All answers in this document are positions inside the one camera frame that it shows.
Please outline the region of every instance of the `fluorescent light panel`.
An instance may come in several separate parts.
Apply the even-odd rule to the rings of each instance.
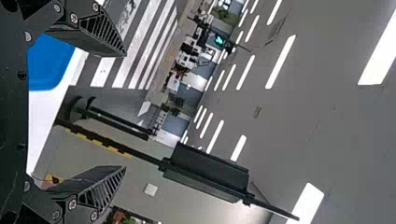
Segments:
[[[197,123],[197,129],[199,129],[201,127],[201,123],[202,123],[202,120],[204,120],[204,117],[206,115],[206,111],[207,111],[207,108],[205,108],[204,112],[202,113],[201,118],[199,119],[199,121]]]
[[[186,145],[186,144],[187,144],[187,141],[189,141],[189,137],[188,137],[188,136],[186,136],[186,138],[184,139],[183,144]]]
[[[245,2],[245,4],[244,4],[244,7],[242,7],[242,12],[245,12],[245,9],[247,9],[247,7],[248,7],[248,1],[249,1],[249,0],[247,0],[247,1]]]
[[[216,83],[215,89],[213,89],[214,91],[217,91],[217,90],[218,90],[219,85],[220,85],[220,82],[221,82],[222,78],[224,77],[224,73],[225,73],[225,70],[222,70],[222,71],[221,71],[221,74],[220,74],[220,76],[219,76],[218,82]]]
[[[235,71],[236,64],[233,65],[233,67],[230,70],[230,73],[227,76],[227,79],[225,79],[224,85],[222,90],[225,91],[227,89],[228,83],[230,83],[231,77],[233,76],[233,72]]]
[[[367,63],[358,85],[379,85],[396,58],[396,9]]]
[[[282,52],[280,52],[274,70],[272,71],[267,81],[267,84],[265,85],[265,89],[270,90],[273,88],[277,75],[279,75],[280,69],[282,68],[283,63],[286,61],[286,58],[288,57],[288,54],[290,52],[291,47],[293,46],[295,39],[296,39],[296,35],[292,35],[286,41],[285,47],[283,47]]]
[[[225,49],[224,49],[224,50],[221,52],[221,54],[220,54],[220,57],[219,57],[219,59],[218,59],[218,64],[221,63],[221,60],[222,60],[224,54],[225,54]]]
[[[202,111],[203,108],[204,108],[203,105],[201,105],[201,106],[199,107],[198,113],[195,115],[194,123],[197,122],[197,120],[198,120],[198,118],[199,118],[199,115],[201,114],[201,111]]]
[[[207,11],[207,15],[209,15],[209,14],[212,12],[213,7],[215,6],[215,4],[216,4],[217,2],[218,2],[218,0],[213,0],[212,5],[210,6],[210,9]]]
[[[206,130],[207,130],[207,127],[209,127],[209,124],[210,124],[210,121],[212,121],[212,118],[213,118],[213,113],[210,113],[209,117],[208,117],[207,120],[206,120],[205,126],[204,126],[204,128],[202,129],[202,131],[201,131],[201,135],[199,135],[199,137],[200,137],[201,139],[204,138],[205,133],[206,133]]]
[[[207,84],[206,84],[206,87],[205,87],[205,91],[207,91],[209,89],[209,86],[212,83],[212,79],[213,79],[213,76],[211,76],[209,81],[207,81]]]
[[[244,31],[239,32],[238,38],[236,38],[235,44],[238,45],[244,35]]]
[[[295,216],[300,218],[300,221],[289,219],[286,224],[310,224],[323,197],[324,193],[322,191],[307,183],[292,211]]]
[[[210,140],[209,146],[207,147],[206,153],[209,154],[212,151],[213,146],[215,145],[216,141],[218,140],[219,134],[221,132],[222,126],[224,125],[224,120],[219,123],[218,128],[213,134],[212,140]]]
[[[183,143],[184,142],[184,139],[186,139],[186,136],[187,136],[187,133],[188,133],[189,131],[185,131],[184,133],[183,133],[183,136],[181,137],[181,140],[180,140],[180,142],[181,143]]]
[[[248,9],[244,12],[244,15],[242,15],[242,18],[241,18],[241,20],[239,21],[238,27],[241,27],[241,26],[242,26],[242,24],[243,24],[244,21],[245,21],[245,18],[247,17],[247,14],[248,14]]]
[[[238,144],[236,144],[235,150],[233,151],[233,155],[231,156],[231,161],[238,160],[238,157],[241,154],[242,149],[244,149],[244,145],[245,145],[246,141],[247,141],[247,137],[244,135],[242,135],[239,138]]]
[[[254,29],[256,29],[257,22],[259,21],[260,15],[257,15],[256,18],[254,19],[253,23],[250,26],[250,30],[247,33],[247,38],[245,39],[245,42],[247,43],[253,34]]]
[[[273,11],[271,12],[270,18],[268,18],[267,25],[271,25],[271,23],[274,21],[274,18],[276,16],[277,11],[279,10],[280,4],[282,4],[282,0],[277,0],[276,4],[274,6]]]
[[[247,78],[248,72],[250,71],[250,67],[251,67],[251,65],[253,65],[253,62],[254,62],[254,59],[255,59],[255,58],[256,58],[256,55],[252,55],[252,56],[250,57],[250,59],[248,60],[247,66],[245,67],[245,71],[244,71],[244,73],[242,74],[241,78],[239,79],[238,85],[236,86],[236,90],[237,90],[237,91],[240,91],[240,90],[241,90],[242,85],[244,84],[245,79]]]
[[[250,15],[253,14],[253,12],[254,12],[254,10],[256,9],[256,6],[257,6],[257,4],[259,3],[259,1],[260,1],[260,0],[254,1],[253,6],[251,7],[251,10],[250,10]]]

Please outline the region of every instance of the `black pipe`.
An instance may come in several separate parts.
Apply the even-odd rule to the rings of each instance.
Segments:
[[[95,113],[104,115],[104,116],[106,116],[106,117],[108,117],[108,118],[110,118],[110,119],[114,119],[116,122],[119,122],[119,123],[121,123],[121,124],[124,124],[124,125],[126,125],[126,126],[129,126],[129,127],[131,127],[131,128],[137,129],[137,130],[139,130],[140,132],[145,133],[145,134],[147,134],[147,135],[152,135],[152,132],[151,132],[150,129],[146,129],[146,128],[140,127],[139,125],[136,125],[136,124],[134,124],[134,123],[132,123],[132,122],[126,120],[126,119],[121,119],[121,118],[119,118],[119,117],[117,117],[117,116],[115,116],[115,115],[113,115],[113,114],[110,114],[110,113],[108,113],[108,112],[106,112],[106,111],[103,111],[103,110],[101,110],[101,109],[99,109],[99,108],[96,108],[96,107],[94,107],[94,106],[89,107],[88,110],[91,110],[91,111],[93,111],[93,112],[95,112]]]
[[[109,126],[115,128],[115,129],[118,129],[118,130],[123,131],[125,133],[129,133],[131,135],[134,135],[134,136],[136,136],[136,137],[138,137],[140,139],[143,139],[145,141],[149,140],[149,136],[147,134],[145,134],[145,133],[135,132],[131,128],[127,128],[127,127],[125,127],[123,125],[120,125],[120,124],[118,124],[118,123],[116,123],[116,122],[114,122],[112,120],[109,120],[109,119],[106,119],[106,118],[102,118],[101,116],[98,116],[98,115],[96,115],[96,114],[94,114],[94,113],[92,113],[90,111],[85,110],[85,109],[75,108],[74,111],[79,113],[79,114],[81,114],[81,115],[83,115],[83,116],[85,116],[85,117],[87,117],[87,118],[96,119],[99,122],[102,122],[102,123],[104,123],[106,125],[109,125]]]

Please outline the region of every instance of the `metal rod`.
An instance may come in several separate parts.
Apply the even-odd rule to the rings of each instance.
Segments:
[[[56,119],[55,124],[61,125],[61,126],[65,127],[66,129],[69,129],[72,133],[81,133],[81,134],[87,136],[89,139],[97,140],[97,141],[101,142],[106,147],[114,147],[120,153],[126,152],[128,154],[131,154],[134,157],[137,157],[140,160],[147,161],[147,162],[157,165],[157,166],[160,166],[163,163],[162,161],[158,160],[157,158],[151,157],[150,155],[147,155],[147,154],[140,152],[136,149],[133,149],[131,147],[127,147],[124,144],[115,142],[110,138],[103,137],[102,135],[100,135],[98,133],[88,131],[88,130],[82,128],[81,126],[68,123],[61,119]]]
[[[269,203],[264,203],[264,202],[261,202],[261,201],[256,200],[256,199],[245,199],[244,201],[247,202],[247,203],[256,204],[259,207],[262,207],[262,208],[268,210],[269,212],[274,213],[274,214],[276,214],[278,216],[281,216],[281,217],[284,217],[284,218],[287,218],[287,219],[291,218],[293,220],[300,221],[299,217],[293,215],[292,213],[290,213],[288,211],[285,211],[283,209],[275,207],[275,206],[273,206],[273,205],[271,205]]]
[[[109,125],[109,126],[111,126],[113,128],[116,128],[116,129],[118,129],[120,131],[123,131],[125,133],[129,133],[131,135],[134,135],[134,136],[136,136],[136,137],[138,137],[140,139],[143,139],[145,141],[149,140],[149,136],[147,134],[145,134],[145,133],[135,132],[134,130],[132,130],[130,128],[122,126],[122,125],[120,125],[120,124],[118,124],[118,123],[116,123],[116,122],[114,122],[112,120],[109,120],[109,119],[106,119],[106,118],[102,118],[102,117],[100,117],[100,116],[98,116],[98,115],[96,115],[96,114],[94,114],[94,113],[92,113],[90,111],[85,110],[85,109],[75,108],[74,111],[79,113],[79,114],[81,114],[81,115],[83,115],[83,116],[86,116],[87,118],[96,119],[99,122],[107,124],[107,125]]]
[[[106,117],[108,117],[108,118],[110,118],[110,119],[114,119],[116,122],[122,123],[122,124],[124,124],[124,125],[126,125],[126,126],[130,126],[131,128],[137,129],[137,130],[139,130],[139,131],[142,132],[142,133],[145,133],[145,134],[148,134],[148,135],[151,135],[151,134],[152,134],[152,132],[151,132],[150,129],[146,129],[146,128],[140,127],[139,125],[136,125],[136,124],[132,123],[131,121],[128,121],[128,120],[126,120],[126,119],[119,118],[119,117],[117,117],[117,116],[115,116],[115,115],[113,115],[113,114],[110,114],[110,113],[108,113],[108,112],[106,112],[106,111],[103,111],[103,110],[101,110],[101,109],[99,109],[99,108],[96,108],[96,107],[94,107],[94,106],[91,106],[91,107],[88,108],[88,109],[91,110],[91,111],[93,111],[93,112],[95,112],[95,113],[104,115],[104,116],[106,116]]]

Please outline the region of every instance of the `screw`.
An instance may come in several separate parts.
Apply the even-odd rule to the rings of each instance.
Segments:
[[[73,22],[74,24],[78,23],[78,16],[74,13],[70,14],[70,21]]]
[[[76,209],[76,207],[77,207],[77,201],[76,201],[76,199],[73,199],[69,203],[69,210],[72,211],[72,210]]]
[[[96,211],[91,214],[91,221],[95,221],[98,218],[98,213]]]
[[[53,5],[53,9],[58,13],[61,12],[61,7],[58,4]]]
[[[32,35],[27,31],[25,31],[25,39],[26,42],[30,42],[32,40]]]
[[[27,182],[27,181],[25,181],[25,186],[24,186],[24,188],[23,188],[23,191],[28,191],[30,189],[30,183],[29,182]]]
[[[55,211],[54,213],[52,213],[52,219],[56,220],[61,216],[61,213],[59,211]]]
[[[92,9],[93,9],[93,11],[96,11],[96,12],[99,11],[99,5],[97,3],[93,3]]]

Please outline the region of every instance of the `ceiling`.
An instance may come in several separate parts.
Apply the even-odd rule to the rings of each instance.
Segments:
[[[239,48],[218,67],[201,101],[206,117],[211,112],[214,117],[203,139],[204,125],[199,130],[190,125],[189,145],[207,147],[223,119],[211,154],[229,159],[244,134],[247,142],[237,162],[250,169],[272,204],[291,211],[309,182],[325,193],[312,223],[396,223],[396,63],[382,85],[357,85],[396,1],[284,0],[275,22],[288,17],[276,40],[264,46],[275,2],[261,0],[235,28],[232,39],[244,30],[241,45],[251,52]],[[245,43],[258,14],[257,28]],[[297,37],[290,54],[274,87],[266,90],[291,35]],[[236,91],[252,54],[255,62]],[[213,92],[221,70],[227,76],[234,63],[228,89]],[[262,112],[254,119],[256,106]],[[286,221],[275,217],[271,223]]]

